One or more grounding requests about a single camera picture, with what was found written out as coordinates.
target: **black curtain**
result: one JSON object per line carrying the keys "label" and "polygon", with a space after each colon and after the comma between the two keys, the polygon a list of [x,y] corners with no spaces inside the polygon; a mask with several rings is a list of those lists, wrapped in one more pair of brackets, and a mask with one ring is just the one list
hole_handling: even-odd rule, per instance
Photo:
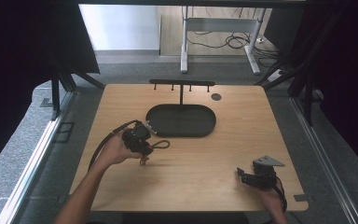
{"label": "black curtain", "polygon": [[55,62],[66,72],[99,73],[78,5],[0,1],[0,152]]}
{"label": "black curtain", "polygon": [[358,1],[350,1],[313,68],[323,112],[358,156]]}

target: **human arm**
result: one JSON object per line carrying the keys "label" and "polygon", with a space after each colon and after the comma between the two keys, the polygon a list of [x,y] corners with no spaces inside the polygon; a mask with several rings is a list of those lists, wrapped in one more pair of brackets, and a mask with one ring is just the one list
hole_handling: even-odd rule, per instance
{"label": "human arm", "polygon": [[142,154],[130,152],[123,144],[122,132],[115,134],[103,147],[99,157],[65,203],[54,223],[86,223],[89,212],[105,171],[112,164],[128,158],[140,159]]}
{"label": "human arm", "polygon": [[[277,179],[276,187],[283,192],[282,182]],[[283,212],[283,205],[281,197],[275,189],[256,189],[261,201],[266,207],[269,216],[271,217],[272,223],[274,224],[287,224],[286,216]]]}

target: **white desk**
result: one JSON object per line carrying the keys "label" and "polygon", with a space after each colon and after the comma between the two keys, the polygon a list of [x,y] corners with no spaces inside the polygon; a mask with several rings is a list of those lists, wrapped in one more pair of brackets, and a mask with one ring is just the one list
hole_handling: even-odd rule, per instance
{"label": "white desk", "polygon": [[255,75],[260,74],[253,49],[257,40],[258,32],[263,23],[266,9],[261,8],[256,20],[253,19],[217,19],[217,18],[189,18],[188,7],[185,7],[183,21],[183,42],[181,50],[180,70],[182,73],[187,72],[187,32],[235,32],[235,33],[252,33],[249,46],[245,46],[246,56],[252,66]]}

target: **black tray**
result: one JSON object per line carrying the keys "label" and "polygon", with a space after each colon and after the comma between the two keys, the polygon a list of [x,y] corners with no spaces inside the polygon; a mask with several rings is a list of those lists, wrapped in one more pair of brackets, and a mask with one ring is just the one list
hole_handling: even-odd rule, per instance
{"label": "black tray", "polygon": [[155,105],[146,120],[157,136],[203,137],[216,124],[216,115],[205,105]]}

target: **wooden table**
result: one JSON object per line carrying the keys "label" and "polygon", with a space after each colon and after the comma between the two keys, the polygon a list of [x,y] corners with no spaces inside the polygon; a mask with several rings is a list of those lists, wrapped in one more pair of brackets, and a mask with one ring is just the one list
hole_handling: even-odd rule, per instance
{"label": "wooden table", "polygon": [[[71,192],[86,174],[95,148],[112,130],[133,119],[145,120],[154,105],[178,104],[179,87],[151,84],[107,85]],[[212,99],[219,93],[220,101]],[[185,89],[184,104],[210,107],[214,131],[201,138],[168,139],[171,147],[156,149],[146,166],[126,160],[106,172],[93,211],[261,211],[255,190],[243,185],[236,169],[251,172],[252,161],[264,155],[283,162],[275,171],[285,189],[288,210],[304,211],[307,202],[264,90],[257,86],[214,86]]]}

